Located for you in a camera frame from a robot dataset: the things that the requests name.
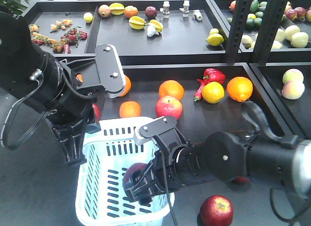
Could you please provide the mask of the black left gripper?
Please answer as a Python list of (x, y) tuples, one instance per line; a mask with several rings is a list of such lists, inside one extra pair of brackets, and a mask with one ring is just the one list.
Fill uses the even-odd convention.
[(86, 163), (84, 136), (100, 131), (99, 117), (93, 108), (96, 101), (96, 93), (83, 95), (67, 89), (57, 99), (57, 112), (48, 117), (52, 132), (62, 146), (65, 162), (70, 166)]

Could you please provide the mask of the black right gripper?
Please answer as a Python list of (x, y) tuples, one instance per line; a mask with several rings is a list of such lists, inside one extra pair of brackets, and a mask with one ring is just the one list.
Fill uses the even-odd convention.
[(151, 203), (153, 196), (194, 185), (194, 145), (154, 141), (159, 150), (148, 166), (130, 166), (124, 174), (122, 186), (131, 203)]

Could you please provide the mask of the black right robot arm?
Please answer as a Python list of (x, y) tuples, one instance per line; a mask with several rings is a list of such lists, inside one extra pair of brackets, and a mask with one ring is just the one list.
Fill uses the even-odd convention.
[(128, 169), (124, 175), (123, 189), (129, 201), (149, 203), (153, 196), (183, 187), (238, 177), (310, 199), (311, 142), (296, 135), (275, 135), (252, 101), (242, 103), (241, 113), (253, 130), (217, 132), (194, 145), (185, 140), (172, 116), (137, 127), (135, 142), (153, 141), (158, 150), (144, 168)]

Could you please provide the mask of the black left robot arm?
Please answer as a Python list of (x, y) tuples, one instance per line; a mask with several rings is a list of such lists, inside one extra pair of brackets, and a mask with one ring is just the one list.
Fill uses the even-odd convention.
[[(62, 145), (66, 163), (81, 165), (86, 162), (85, 133), (100, 128), (92, 107), (96, 92), (80, 93), (70, 68), (33, 43), (24, 17), (7, 9), (0, 11), (0, 87), (16, 98), (0, 133), (3, 147), (10, 150), (20, 147), (42, 122), (47, 122)], [(26, 104), (39, 116), (20, 138), (10, 143), (9, 132), (21, 104)]]

